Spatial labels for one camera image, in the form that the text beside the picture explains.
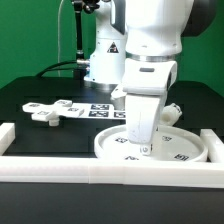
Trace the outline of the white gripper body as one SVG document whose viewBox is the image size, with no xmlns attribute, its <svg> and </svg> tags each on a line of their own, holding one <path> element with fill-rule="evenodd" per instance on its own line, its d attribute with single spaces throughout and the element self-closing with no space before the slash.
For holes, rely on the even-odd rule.
<svg viewBox="0 0 224 224">
<path fill-rule="evenodd" d="M 126 130 L 131 143 L 152 144 L 168 90 L 176 77 L 175 61 L 125 61 L 122 90 L 126 93 Z"/>
</svg>

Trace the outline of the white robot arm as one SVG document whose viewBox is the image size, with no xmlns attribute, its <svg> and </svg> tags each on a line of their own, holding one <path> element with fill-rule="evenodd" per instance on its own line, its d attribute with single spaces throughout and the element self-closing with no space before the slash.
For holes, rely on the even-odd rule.
<svg viewBox="0 0 224 224">
<path fill-rule="evenodd" d="M 112 89 L 124 105 L 128 140 L 147 155 L 167 92 L 177 77 L 183 36 L 212 23 L 217 0 L 101 0 L 89 86 Z"/>
</svg>

